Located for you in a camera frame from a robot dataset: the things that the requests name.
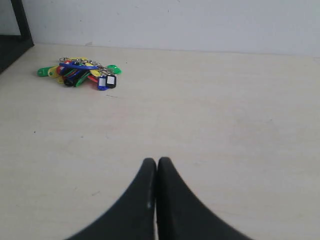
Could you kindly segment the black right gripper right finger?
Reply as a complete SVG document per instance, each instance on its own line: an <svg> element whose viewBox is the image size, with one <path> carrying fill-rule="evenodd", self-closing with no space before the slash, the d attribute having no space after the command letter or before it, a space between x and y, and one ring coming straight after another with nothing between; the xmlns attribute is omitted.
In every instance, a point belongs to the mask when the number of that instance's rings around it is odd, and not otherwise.
<svg viewBox="0 0 320 240"><path fill-rule="evenodd" d="M169 157L158 161L156 221L160 240L249 240L190 190Z"/></svg>

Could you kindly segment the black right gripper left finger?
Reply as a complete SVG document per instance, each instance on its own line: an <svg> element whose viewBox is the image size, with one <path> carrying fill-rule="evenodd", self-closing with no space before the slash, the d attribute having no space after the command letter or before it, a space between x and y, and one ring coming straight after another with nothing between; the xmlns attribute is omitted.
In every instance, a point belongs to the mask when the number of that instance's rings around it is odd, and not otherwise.
<svg viewBox="0 0 320 240"><path fill-rule="evenodd" d="M156 162L152 158L144 159L135 178L112 207L69 239L155 239L156 176Z"/></svg>

